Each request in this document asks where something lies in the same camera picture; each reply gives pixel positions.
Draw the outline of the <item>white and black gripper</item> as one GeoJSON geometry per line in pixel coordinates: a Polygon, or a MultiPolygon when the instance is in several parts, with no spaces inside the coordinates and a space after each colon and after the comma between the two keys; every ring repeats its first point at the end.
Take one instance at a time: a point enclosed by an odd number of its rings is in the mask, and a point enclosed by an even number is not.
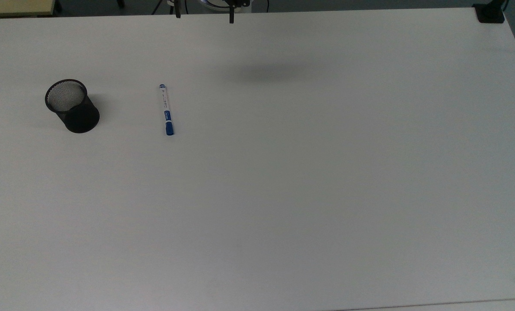
{"type": "MultiPolygon", "coordinates": [[[[228,22],[233,24],[235,21],[235,8],[246,7],[251,5],[250,0],[224,0],[229,6],[228,22]]],[[[175,14],[178,19],[182,16],[182,4],[180,0],[175,0],[175,14]]]]}

